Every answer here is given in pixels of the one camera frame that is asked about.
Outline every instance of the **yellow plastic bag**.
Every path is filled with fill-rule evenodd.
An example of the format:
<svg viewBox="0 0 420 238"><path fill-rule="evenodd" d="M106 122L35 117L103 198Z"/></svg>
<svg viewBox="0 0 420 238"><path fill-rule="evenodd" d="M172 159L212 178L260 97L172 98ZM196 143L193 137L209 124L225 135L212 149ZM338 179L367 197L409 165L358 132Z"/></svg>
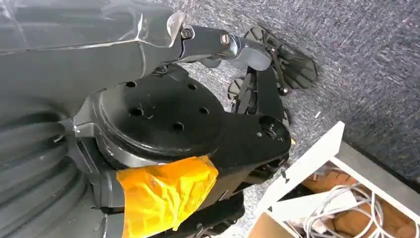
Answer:
<svg viewBox="0 0 420 238"><path fill-rule="evenodd" d="M125 196L123 238L176 231L209 194L217 169L207 156L117 172Z"/></svg>

